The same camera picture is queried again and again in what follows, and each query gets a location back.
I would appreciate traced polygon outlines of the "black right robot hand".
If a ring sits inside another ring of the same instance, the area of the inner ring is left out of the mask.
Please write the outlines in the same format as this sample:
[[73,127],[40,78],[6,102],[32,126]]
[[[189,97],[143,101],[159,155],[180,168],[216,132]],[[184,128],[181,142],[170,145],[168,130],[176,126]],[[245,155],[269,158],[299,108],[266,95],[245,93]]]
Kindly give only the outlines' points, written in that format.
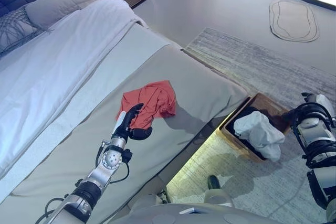
[[330,100],[323,94],[318,94],[316,95],[316,103],[322,105],[323,107],[325,107],[329,114],[331,115],[331,117],[335,117],[335,110],[330,102]]

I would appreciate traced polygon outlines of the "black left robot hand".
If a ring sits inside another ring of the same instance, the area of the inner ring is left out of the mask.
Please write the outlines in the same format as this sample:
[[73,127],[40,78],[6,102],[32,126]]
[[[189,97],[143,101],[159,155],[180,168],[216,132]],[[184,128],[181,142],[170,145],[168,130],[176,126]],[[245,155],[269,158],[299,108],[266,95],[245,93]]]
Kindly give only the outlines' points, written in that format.
[[124,116],[120,125],[114,130],[111,135],[113,137],[121,137],[128,140],[128,138],[132,140],[142,141],[147,139],[152,133],[152,127],[148,129],[140,129],[140,128],[130,128],[131,122],[135,117],[140,113],[141,108],[143,107],[143,103],[138,103],[133,106]]

